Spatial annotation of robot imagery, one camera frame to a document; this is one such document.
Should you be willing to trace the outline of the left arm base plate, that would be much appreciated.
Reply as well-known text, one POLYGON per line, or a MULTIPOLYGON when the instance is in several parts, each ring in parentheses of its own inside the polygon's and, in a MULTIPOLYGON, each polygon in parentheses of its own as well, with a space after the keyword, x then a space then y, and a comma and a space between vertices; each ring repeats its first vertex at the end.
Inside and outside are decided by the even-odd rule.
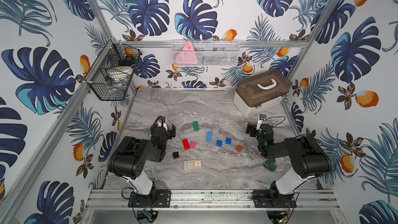
POLYGON ((135 192, 131 192, 128 207, 130 208, 169 208, 171 201, 170 190, 155 190, 149 195, 139 195, 135 192))

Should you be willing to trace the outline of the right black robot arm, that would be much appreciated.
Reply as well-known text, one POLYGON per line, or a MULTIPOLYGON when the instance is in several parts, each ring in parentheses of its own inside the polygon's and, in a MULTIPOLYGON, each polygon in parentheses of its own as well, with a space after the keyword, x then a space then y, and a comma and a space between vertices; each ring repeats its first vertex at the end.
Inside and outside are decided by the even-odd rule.
POLYGON ((290 196, 304 182, 332 170, 332 162, 310 135, 299 135, 274 142, 273 126, 247 124, 246 133, 258 142, 258 151, 265 159, 289 157, 292 168, 270 188, 273 197, 290 196))

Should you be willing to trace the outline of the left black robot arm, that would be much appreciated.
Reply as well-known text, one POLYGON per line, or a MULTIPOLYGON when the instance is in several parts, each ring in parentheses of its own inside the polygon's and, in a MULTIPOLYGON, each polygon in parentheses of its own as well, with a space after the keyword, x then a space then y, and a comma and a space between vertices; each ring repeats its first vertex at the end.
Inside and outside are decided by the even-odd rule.
POLYGON ((167 142, 176 136, 176 127, 154 124, 151 139, 136 139, 126 136, 112 154, 108 171, 124 178, 139 196, 150 196, 155 191, 152 180, 144 172, 145 162, 162 162, 167 142))

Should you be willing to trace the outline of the orange square lego brick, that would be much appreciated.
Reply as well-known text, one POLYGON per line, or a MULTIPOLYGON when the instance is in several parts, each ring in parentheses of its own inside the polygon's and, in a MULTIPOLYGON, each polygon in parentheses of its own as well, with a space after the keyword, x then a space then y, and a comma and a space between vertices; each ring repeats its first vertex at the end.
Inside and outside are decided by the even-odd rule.
POLYGON ((242 150, 243 150, 243 147, 242 147, 242 146, 238 145, 238 146, 236 147, 236 151, 238 151, 239 153, 241 153, 242 150))

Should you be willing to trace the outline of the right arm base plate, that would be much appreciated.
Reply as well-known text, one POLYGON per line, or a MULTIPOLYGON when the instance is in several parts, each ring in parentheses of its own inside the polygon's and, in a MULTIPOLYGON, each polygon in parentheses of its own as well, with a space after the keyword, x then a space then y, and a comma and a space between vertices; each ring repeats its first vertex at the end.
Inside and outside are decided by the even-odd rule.
POLYGON ((255 208, 288 208, 296 207, 294 194, 281 195, 277 190, 254 190, 251 199, 255 208))

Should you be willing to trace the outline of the light blue long lego brick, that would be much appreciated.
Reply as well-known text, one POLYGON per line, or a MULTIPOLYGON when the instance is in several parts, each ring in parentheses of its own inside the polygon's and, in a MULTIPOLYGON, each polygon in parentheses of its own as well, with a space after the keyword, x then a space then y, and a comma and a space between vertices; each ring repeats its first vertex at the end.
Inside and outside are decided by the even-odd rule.
POLYGON ((211 131, 207 132, 206 142, 207 143, 211 143, 212 142, 212 138, 213 138, 213 132, 211 132, 211 131))

